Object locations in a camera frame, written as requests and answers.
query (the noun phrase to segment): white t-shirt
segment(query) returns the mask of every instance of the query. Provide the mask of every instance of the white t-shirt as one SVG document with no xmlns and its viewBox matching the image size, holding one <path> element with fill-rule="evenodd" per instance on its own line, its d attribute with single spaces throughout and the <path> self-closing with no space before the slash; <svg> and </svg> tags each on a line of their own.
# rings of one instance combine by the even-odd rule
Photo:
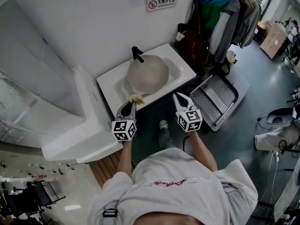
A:
<svg viewBox="0 0 300 225">
<path fill-rule="evenodd" d="M 239 160 L 211 172 L 182 150 L 169 148 L 140 162 L 132 180 L 118 172 L 107 181 L 88 224 L 105 224 L 112 218 L 103 218 L 104 210 L 115 208 L 118 215 L 113 219 L 120 225 L 132 225 L 150 212 L 189 215 L 205 225 L 242 225 L 256 204 L 256 188 Z"/>
<path fill-rule="evenodd" d="M 293 27 L 291 30 L 292 34 L 287 35 L 287 38 L 293 43 L 293 38 L 298 34 L 298 30 L 296 27 Z"/>
</svg>

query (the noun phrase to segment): green garment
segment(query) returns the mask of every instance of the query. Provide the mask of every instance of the green garment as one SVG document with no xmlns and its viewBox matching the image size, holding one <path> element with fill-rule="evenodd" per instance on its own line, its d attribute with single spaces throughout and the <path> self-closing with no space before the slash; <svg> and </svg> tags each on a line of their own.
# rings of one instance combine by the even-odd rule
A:
<svg viewBox="0 0 300 225">
<path fill-rule="evenodd" d="M 224 8 L 228 3 L 221 6 L 208 5 L 200 2 L 200 14 L 201 22 L 204 24 L 204 29 L 209 33 L 209 36 L 212 34 L 217 22 L 219 21 L 220 14 L 223 12 Z"/>
</svg>

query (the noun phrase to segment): faucet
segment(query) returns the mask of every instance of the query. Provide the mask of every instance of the faucet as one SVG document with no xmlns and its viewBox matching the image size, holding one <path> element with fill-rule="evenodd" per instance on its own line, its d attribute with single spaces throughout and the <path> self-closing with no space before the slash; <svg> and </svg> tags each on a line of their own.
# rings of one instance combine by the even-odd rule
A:
<svg viewBox="0 0 300 225">
<path fill-rule="evenodd" d="M 133 55 L 133 60 L 138 59 L 141 63 L 144 62 L 144 59 L 141 58 L 140 55 L 143 54 L 143 52 L 141 50 L 139 50 L 136 46 L 131 48 L 132 51 L 132 55 Z"/>
</svg>

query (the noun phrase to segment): shoe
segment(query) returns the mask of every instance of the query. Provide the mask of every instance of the shoe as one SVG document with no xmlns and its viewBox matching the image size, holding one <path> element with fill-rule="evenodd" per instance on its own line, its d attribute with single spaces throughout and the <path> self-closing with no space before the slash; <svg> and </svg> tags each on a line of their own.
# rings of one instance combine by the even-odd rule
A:
<svg viewBox="0 0 300 225">
<path fill-rule="evenodd" d="M 161 120 L 159 122 L 159 129 L 163 129 L 163 128 L 168 129 L 168 127 L 169 127 L 169 125 L 166 120 Z"/>
</svg>

